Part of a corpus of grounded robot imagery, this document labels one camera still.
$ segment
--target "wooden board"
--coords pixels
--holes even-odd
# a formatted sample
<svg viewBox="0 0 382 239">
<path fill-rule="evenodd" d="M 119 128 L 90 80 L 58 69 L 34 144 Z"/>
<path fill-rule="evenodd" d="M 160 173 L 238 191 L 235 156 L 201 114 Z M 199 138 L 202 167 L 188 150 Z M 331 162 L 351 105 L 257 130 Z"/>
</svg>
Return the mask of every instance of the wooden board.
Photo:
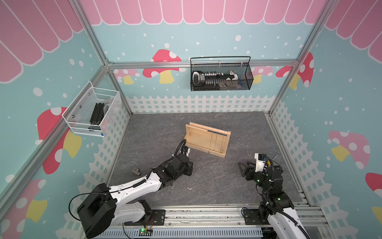
<svg viewBox="0 0 382 239">
<path fill-rule="evenodd" d="M 225 157 L 231 132 L 190 122 L 186 124 L 186 146 Z"/>
</svg>

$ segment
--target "red mushroom cap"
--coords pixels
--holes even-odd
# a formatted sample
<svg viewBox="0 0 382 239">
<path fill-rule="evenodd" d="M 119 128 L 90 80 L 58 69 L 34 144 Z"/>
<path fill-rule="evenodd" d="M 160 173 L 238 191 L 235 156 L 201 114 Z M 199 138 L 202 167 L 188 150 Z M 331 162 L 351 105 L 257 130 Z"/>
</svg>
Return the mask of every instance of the red mushroom cap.
<svg viewBox="0 0 382 239">
<path fill-rule="evenodd" d="M 152 62 L 181 62 L 182 60 L 175 53 L 169 50 L 160 49 L 157 51 L 157 53 L 155 53 L 151 61 Z M 176 71 L 184 72 L 185 68 L 144 69 L 143 75 L 147 78 L 151 78 L 166 70 L 176 70 Z"/>
</svg>

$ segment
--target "black mounting plate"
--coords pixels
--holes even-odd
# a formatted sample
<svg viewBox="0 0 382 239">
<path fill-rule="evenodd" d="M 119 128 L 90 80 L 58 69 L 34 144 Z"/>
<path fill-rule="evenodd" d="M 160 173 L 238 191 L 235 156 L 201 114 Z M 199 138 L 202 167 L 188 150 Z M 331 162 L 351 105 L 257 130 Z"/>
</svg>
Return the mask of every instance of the black mounting plate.
<svg viewBox="0 0 382 239">
<path fill-rule="evenodd" d="M 258 209 L 243 208 L 244 221 L 246 225 L 266 225 L 268 222 L 263 223 L 259 218 Z"/>
<path fill-rule="evenodd" d="M 153 210 L 151 216 L 154 218 L 152 219 L 152 225 L 153 226 L 163 226 L 165 224 L 165 216 L 166 216 L 166 210 Z M 141 223 L 133 223 L 133 222 L 126 222 L 124 223 L 125 226 L 142 226 Z M 151 222 L 146 224 L 147 227 L 151 226 Z"/>
</svg>

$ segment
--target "white wire basket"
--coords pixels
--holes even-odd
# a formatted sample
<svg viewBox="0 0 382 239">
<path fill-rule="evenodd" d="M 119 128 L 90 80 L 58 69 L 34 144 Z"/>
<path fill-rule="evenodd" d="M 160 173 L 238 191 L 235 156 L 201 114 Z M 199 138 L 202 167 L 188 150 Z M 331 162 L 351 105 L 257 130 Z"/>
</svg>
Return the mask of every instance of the white wire basket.
<svg viewBox="0 0 382 239">
<path fill-rule="evenodd" d="M 89 88 L 84 95 L 82 95 L 79 101 L 73 101 L 74 107 L 70 105 L 62 117 L 65 119 L 69 128 L 73 133 L 83 134 L 83 135 L 93 135 L 104 137 L 106 132 L 109 130 L 114 117 L 121 108 L 121 96 L 119 91 L 114 91 L 110 89 L 102 89 L 93 87 L 92 83 L 89 81 L 90 85 L 86 85 L 85 88 Z M 96 103 L 110 103 L 111 105 L 100 124 L 91 124 L 90 119 L 93 114 L 94 107 Z"/>
</svg>

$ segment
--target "gray marbled floor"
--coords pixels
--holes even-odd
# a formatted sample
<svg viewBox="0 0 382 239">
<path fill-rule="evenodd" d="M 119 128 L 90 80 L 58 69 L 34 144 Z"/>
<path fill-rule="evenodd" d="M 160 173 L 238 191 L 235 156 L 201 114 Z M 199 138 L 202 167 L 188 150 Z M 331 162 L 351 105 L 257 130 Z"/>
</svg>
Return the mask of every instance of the gray marbled floor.
<svg viewBox="0 0 382 239">
<path fill-rule="evenodd" d="M 255 153 L 281 155 L 262 112 L 134 114 L 109 185 L 137 179 L 131 172 L 135 167 L 145 175 L 150 168 L 171 157 L 189 122 L 231 131 L 226 157 L 191 149 L 192 176 L 183 175 L 174 182 L 173 189 L 167 187 L 141 199 L 150 206 L 259 203 L 261 196 L 256 192 L 256 184 L 241 177 L 237 163 L 254 161 Z M 277 161 L 284 169 L 284 191 L 293 202 L 300 202 L 285 161 Z"/>
</svg>

